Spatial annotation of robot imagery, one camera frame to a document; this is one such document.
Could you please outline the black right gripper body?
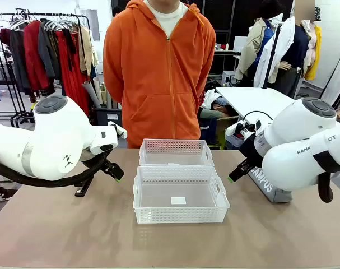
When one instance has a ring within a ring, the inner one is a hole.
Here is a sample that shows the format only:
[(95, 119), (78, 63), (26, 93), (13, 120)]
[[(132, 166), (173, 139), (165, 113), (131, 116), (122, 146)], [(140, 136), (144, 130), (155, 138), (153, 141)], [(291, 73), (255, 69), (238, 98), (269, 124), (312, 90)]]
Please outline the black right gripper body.
[(261, 138), (247, 138), (240, 146), (240, 152), (245, 160), (239, 164), (241, 170), (262, 168), (263, 158), (267, 153), (267, 141)]

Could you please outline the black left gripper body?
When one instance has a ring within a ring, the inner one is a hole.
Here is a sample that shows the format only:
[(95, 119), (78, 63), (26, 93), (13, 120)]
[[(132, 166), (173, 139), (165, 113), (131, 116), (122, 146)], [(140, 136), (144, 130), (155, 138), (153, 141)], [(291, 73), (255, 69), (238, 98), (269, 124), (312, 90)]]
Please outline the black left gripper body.
[(108, 155), (112, 152), (112, 150), (107, 150), (105, 152), (101, 152), (100, 154), (94, 155), (91, 152), (84, 152), (81, 155), (81, 162), (87, 168), (102, 168), (106, 162), (108, 161)]

